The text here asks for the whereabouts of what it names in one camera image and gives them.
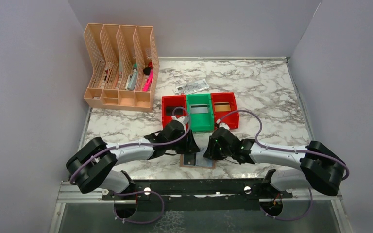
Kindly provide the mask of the silver card from holder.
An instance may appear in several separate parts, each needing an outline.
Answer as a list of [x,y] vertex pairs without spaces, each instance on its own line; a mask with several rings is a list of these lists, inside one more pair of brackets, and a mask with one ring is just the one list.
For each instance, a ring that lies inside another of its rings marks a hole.
[[207,114],[209,113],[209,107],[207,104],[192,104],[190,105],[191,114]]

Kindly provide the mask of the tan leather card holder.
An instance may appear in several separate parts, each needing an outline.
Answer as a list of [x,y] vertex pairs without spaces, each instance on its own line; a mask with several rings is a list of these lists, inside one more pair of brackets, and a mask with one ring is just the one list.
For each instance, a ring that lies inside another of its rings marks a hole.
[[196,165],[195,166],[185,166],[183,165],[183,155],[180,156],[180,167],[187,167],[187,168],[205,168],[205,169],[215,169],[215,162],[210,159],[206,159],[203,157],[204,152],[206,151],[207,147],[201,147],[200,152],[196,154]]

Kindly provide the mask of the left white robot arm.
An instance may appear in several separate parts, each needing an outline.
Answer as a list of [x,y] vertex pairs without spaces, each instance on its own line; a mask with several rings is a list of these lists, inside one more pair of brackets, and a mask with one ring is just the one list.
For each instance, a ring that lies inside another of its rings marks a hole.
[[95,137],[79,149],[67,162],[69,182],[86,194],[97,188],[104,188],[118,194],[132,192],[134,182],[125,171],[114,171],[117,165],[138,160],[151,160],[166,155],[169,150],[175,154],[200,152],[192,130],[178,120],[172,120],[162,130],[143,138],[108,146],[101,138]]

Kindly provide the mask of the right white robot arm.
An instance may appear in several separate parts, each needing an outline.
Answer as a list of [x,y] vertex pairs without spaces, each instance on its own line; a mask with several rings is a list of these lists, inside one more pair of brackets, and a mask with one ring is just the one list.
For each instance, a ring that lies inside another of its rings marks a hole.
[[236,137],[220,127],[209,137],[203,155],[210,160],[231,157],[240,164],[274,164],[283,166],[270,178],[270,185],[278,190],[312,188],[327,196],[336,196],[348,174],[346,164],[319,141],[304,146],[280,146]]

